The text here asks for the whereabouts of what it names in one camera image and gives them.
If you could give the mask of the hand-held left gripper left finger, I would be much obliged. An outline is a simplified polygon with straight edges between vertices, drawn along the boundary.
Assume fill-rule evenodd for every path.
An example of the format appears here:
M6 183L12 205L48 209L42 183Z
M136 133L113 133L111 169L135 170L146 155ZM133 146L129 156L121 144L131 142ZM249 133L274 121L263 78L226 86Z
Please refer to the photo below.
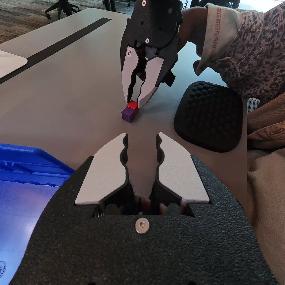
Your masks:
M121 134L94 155L75 205L122 205L129 192L128 143L128 134Z

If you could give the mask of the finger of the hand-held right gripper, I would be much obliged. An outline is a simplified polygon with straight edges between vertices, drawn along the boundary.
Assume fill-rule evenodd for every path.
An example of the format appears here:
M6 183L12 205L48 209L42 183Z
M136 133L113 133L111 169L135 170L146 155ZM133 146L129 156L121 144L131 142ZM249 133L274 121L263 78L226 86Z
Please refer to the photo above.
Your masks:
M137 101L139 109L145 106L159 89L159 87L156 87L156 81L159 79L163 62L163 58L152 58L147 61L145 68L145 81L140 87L140 95Z
M133 94L138 64L139 56L137 55L136 49L132 47L128 47L122 70L122 86L127 103L130 103Z

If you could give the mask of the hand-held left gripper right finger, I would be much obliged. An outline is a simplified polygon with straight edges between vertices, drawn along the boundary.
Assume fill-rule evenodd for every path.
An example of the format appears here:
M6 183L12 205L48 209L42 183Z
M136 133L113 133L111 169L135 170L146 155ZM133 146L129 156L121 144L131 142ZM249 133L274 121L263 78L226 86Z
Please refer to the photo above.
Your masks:
M165 205L209 204L209 195L190 154L162 133L156 135L156 150L156 200Z

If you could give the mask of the red cube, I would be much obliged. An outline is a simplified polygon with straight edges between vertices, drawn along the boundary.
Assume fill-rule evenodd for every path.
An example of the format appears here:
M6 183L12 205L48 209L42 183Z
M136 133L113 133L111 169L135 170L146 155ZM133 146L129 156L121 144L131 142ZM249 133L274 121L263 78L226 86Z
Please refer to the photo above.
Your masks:
M133 110L135 110L136 115L137 115L137 114L138 114L138 112L139 112L139 109L138 109L138 103L137 103L137 102L135 102L135 101L130 101L130 103L128 103L127 107L133 109Z

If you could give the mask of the purple cube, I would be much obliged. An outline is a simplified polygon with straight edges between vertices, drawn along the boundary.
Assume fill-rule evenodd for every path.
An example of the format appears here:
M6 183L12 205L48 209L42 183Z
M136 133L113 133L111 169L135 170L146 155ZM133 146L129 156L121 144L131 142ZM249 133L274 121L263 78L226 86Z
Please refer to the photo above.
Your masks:
M123 111L122 111L122 119L129 123L131 123L133 121L133 119L136 118L138 112L138 109L131 109L130 106L127 106Z

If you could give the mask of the blue plastic bin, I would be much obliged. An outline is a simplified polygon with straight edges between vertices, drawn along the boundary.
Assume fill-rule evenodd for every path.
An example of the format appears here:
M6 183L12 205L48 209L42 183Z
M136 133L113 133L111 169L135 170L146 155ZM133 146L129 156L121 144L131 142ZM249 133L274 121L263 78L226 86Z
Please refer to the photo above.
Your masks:
M0 284L9 284L50 199L75 170L47 152L0 144Z

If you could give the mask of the person's right forearm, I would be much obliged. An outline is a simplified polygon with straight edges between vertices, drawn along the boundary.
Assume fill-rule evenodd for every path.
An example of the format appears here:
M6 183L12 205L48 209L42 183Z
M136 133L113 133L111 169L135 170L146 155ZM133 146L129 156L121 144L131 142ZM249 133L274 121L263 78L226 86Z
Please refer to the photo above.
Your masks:
M201 57L194 63L196 76L210 68L228 88L262 103L284 94L284 3L265 14L212 4L205 8L205 39L203 48L196 48Z

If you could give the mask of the grey desk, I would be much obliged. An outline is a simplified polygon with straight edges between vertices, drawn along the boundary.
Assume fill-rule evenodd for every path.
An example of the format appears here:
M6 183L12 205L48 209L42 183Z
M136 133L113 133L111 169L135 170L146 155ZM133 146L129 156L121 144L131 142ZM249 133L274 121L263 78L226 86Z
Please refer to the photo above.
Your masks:
M210 68L194 73L198 60L187 42L165 84L128 123L120 70L120 46L129 15L88 8L1 44L1 50L29 58L102 17L111 21L0 86L1 144L41 148L76 170L105 144L129 135L130 182L137 195L148 198L155 180L156 134L163 133L196 155L247 208L246 126L236 148L216 153L183 141L173 118L187 87L196 81L226 86Z

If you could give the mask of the person's right hand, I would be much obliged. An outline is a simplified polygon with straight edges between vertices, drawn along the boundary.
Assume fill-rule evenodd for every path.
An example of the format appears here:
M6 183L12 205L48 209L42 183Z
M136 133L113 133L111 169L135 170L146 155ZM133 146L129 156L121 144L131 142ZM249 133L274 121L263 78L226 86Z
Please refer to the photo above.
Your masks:
M180 42L178 52L180 52L188 41L196 45L198 50L203 50L208 23L208 8L188 8L183 11L181 15L184 22L179 28Z

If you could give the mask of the black textured wrist rest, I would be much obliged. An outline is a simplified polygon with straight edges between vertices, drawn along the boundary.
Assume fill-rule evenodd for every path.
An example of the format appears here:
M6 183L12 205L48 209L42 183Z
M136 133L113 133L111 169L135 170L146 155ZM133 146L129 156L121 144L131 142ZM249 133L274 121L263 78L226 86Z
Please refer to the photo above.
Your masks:
M230 152L242 137L243 101L227 87L194 82L180 101L173 128L193 145L218 153Z

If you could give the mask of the person's tan clothing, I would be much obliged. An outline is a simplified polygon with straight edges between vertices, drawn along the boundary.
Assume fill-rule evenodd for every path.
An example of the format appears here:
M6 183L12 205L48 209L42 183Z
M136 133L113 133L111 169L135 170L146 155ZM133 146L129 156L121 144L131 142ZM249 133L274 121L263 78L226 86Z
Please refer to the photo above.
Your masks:
M247 209L262 255L285 284L285 94L247 115Z

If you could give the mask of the black office chair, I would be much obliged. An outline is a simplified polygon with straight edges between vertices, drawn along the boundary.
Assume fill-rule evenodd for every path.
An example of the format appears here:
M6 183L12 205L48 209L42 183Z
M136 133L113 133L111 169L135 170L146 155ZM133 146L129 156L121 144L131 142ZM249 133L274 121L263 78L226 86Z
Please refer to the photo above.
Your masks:
M81 9L69 3L69 0L59 0L51 7L49 7L47 11L45 11L46 17L50 20L50 15L48 13L56 11L58 12L58 20L61 20L62 13L66 14L66 16L71 16L73 13L79 13Z

